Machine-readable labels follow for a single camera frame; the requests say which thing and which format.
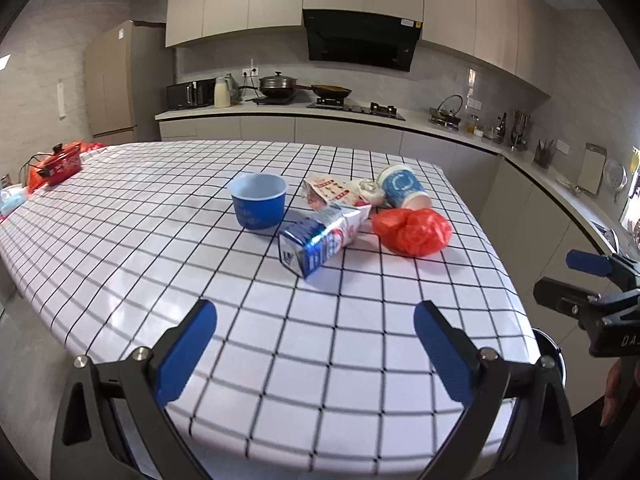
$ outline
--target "black range hood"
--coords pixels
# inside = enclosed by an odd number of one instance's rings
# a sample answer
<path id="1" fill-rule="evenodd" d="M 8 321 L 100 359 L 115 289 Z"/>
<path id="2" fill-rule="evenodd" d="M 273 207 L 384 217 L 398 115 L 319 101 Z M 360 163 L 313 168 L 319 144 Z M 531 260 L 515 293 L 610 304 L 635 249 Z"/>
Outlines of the black range hood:
<path id="1" fill-rule="evenodd" d="M 303 9 L 302 13 L 309 59 L 409 72 L 421 22 L 354 10 Z"/>

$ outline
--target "cutting board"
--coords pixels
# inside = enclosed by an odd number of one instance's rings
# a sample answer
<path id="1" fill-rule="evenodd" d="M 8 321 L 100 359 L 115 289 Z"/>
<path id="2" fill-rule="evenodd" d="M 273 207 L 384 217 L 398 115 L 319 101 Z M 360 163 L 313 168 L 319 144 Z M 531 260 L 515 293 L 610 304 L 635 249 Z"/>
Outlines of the cutting board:
<path id="1" fill-rule="evenodd" d="M 602 169 L 606 161 L 607 150 L 602 146 L 587 142 L 577 186 L 592 195 L 597 195 L 602 180 Z"/>

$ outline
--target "white kettle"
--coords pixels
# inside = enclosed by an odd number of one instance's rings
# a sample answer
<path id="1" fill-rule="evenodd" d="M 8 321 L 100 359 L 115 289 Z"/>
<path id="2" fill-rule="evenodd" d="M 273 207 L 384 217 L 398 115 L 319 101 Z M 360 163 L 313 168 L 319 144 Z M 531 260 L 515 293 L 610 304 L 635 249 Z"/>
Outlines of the white kettle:
<path id="1" fill-rule="evenodd" d="M 231 106 L 231 81 L 228 77 L 216 78 L 213 105 L 215 108 L 229 108 Z"/>

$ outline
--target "metal screw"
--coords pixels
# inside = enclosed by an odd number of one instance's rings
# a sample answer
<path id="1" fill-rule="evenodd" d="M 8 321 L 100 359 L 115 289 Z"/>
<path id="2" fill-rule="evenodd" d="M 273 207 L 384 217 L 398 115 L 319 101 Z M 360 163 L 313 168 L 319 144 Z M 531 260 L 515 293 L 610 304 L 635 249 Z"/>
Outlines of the metal screw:
<path id="1" fill-rule="evenodd" d="M 542 363 L 543 368 L 554 368 L 556 366 L 554 359 L 548 355 L 543 355 L 540 358 L 540 362 Z"/>
<path id="2" fill-rule="evenodd" d="M 79 355 L 74 359 L 74 366 L 76 368 L 84 368 L 89 362 L 89 358 L 86 355 Z"/>
<path id="3" fill-rule="evenodd" d="M 498 352 L 493 348 L 484 347 L 480 349 L 480 357 L 483 361 L 495 361 L 498 358 Z"/>
<path id="4" fill-rule="evenodd" d="M 151 350 L 146 346 L 139 346 L 133 351 L 133 358 L 136 361 L 144 361 L 151 354 Z"/>

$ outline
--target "kitchen counter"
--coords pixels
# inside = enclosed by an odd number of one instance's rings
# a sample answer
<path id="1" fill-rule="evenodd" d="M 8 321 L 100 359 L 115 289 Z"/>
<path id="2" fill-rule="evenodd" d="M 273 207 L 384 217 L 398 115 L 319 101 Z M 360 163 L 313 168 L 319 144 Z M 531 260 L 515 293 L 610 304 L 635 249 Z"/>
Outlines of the kitchen counter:
<path id="1" fill-rule="evenodd" d="M 240 228 L 225 189 L 239 171 L 281 174 L 287 224 L 308 210 L 306 171 L 371 177 L 396 162 L 449 218 L 449 247 L 401 258 L 367 222 L 307 280 L 277 260 L 275 229 Z M 422 298 L 477 346 L 508 360 L 540 355 L 500 259 L 442 170 L 393 155 L 254 141 L 115 146 L 9 216 L 0 254 L 52 334 L 96 362 L 153 346 L 196 298 L 212 300 L 215 336 L 168 412 L 201 444 L 303 470 L 417 472 L 444 442 L 462 406 L 415 336 Z M 507 402 L 487 449 L 510 411 Z"/>
<path id="2" fill-rule="evenodd" d="M 158 121 L 180 120 L 207 116 L 229 115 L 276 115 L 316 117 L 331 120 L 347 120 L 357 123 L 369 123 L 389 128 L 427 134 L 428 136 L 452 140 L 467 146 L 472 146 L 485 152 L 495 153 L 506 158 L 511 164 L 519 168 L 532 181 L 537 183 L 549 196 L 552 197 L 580 226 L 581 230 L 592 240 L 594 246 L 603 254 L 611 254 L 613 247 L 603 234 L 594 227 L 592 222 L 597 222 L 606 228 L 615 231 L 620 241 L 620 250 L 629 252 L 630 256 L 640 258 L 630 234 L 614 219 L 607 214 L 588 196 L 582 194 L 575 196 L 570 190 L 562 186 L 556 177 L 559 176 L 553 168 L 542 170 L 532 162 L 532 153 L 512 152 L 506 144 L 495 144 L 490 140 L 475 137 L 463 132 L 447 130 L 430 123 L 428 112 L 416 110 L 398 109 L 398 113 L 405 118 L 404 121 L 384 117 L 371 116 L 345 112 L 342 110 L 327 110 L 323 108 L 308 108 L 309 102 L 293 102 L 286 106 L 255 105 L 252 102 L 244 102 L 230 108 L 192 108 L 188 110 L 174 110 L 156 115 Z"/>

